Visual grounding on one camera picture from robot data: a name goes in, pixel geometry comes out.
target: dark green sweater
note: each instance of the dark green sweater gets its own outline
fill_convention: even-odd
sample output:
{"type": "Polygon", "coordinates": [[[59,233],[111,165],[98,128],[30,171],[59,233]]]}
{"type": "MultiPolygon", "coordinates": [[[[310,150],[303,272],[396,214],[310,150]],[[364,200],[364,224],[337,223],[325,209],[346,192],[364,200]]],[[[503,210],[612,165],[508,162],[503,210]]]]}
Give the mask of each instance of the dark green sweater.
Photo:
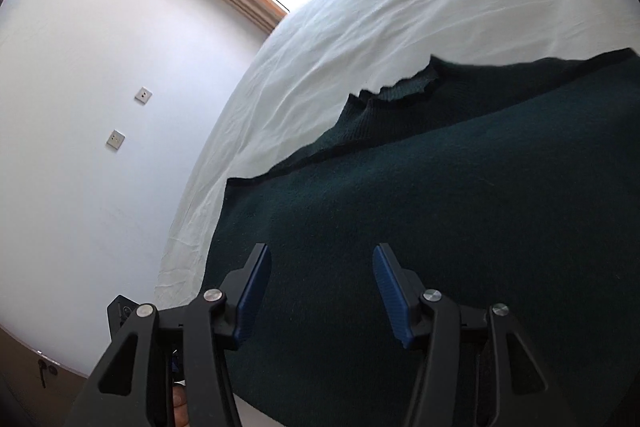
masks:
{"type": "Polygon", "coordinates": [[[376,288],[384,242],[459,304],[509,304],[580,425],[599,427],[640,369],[640,58],[432,57],[350,96],[314,144],[229,179],[203,289],[257,242],[273,272],[229,368],[285,426],[402,425],[419,355],[376,288]]]}

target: white bed sheet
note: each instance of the white bed sheet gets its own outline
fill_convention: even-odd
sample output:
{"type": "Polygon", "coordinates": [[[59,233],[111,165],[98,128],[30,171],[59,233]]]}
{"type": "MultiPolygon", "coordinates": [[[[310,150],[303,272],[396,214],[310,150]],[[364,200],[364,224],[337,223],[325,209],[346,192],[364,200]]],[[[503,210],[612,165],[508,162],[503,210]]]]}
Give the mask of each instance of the white bed sheet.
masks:
{"type": "Polygon", "coordinates": [[[215,125],[170,231],[156,303],[198,293],[226,179],[262,174],[313,142],[350,92],[412,76],[431,54],[507,64],[624,47],[640,50],[638,0],[312,0],[265,42],[215,125]]]}

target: wall socket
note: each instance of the wall socket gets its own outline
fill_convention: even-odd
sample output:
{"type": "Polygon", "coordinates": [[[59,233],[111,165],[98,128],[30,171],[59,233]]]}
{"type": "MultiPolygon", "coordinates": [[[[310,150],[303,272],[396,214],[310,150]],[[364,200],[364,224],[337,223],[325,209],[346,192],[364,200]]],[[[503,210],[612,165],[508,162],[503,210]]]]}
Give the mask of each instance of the wall socket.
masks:
{"type": "Polygon", "coordinates": [[[151,98],[152,94],[153,93],[151,91],[149,91],[148,89],[146,89],[146,87],[143,87],[142,89],[140,89],[138,91],[138,93],[136,95],[136,100],[140,100],[140,102],[145,104],[151,98]]]}
{"type": "Polygon", "coordinates": [[[122,145],[122,142],[124,142],[124,134],[114,130],[107,140],[107,145],[113,147],[117,151],[122,145]]]}

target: metal screw head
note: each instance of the metal screw head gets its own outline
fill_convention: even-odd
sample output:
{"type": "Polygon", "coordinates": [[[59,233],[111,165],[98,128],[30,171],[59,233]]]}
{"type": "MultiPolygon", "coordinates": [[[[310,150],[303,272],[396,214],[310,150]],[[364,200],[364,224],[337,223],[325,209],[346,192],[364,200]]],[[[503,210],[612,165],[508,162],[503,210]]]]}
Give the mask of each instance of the metal screw head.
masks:
{"type": "Polygon", "coordinates": [[[207,290],[206,292],[204,292],[204,299],[207,302],[219,301],[220,299],[222,299],[222,292],[217,288],[207,290]]]}
{"type": "Polygon", "coordinates": [[[442,299],[442,293],[440,293],[438,290],[425,290],[422,296],[429,302],[438,302],[440,299],[442,299]]]}
{"type": "Polygon", "coordinates": [[[136,308],[136,315],[138,317],[148,317],[154,312],[154,307],[151,304],[142,304],[136,308]]]}
{"type": "Polygon", "coordinates": [[[491,309],[496,315],[498,315],[498,317],[509,315],[509,307],[506,304],[502,304],[501,302],[494,304],[491,309]]]}

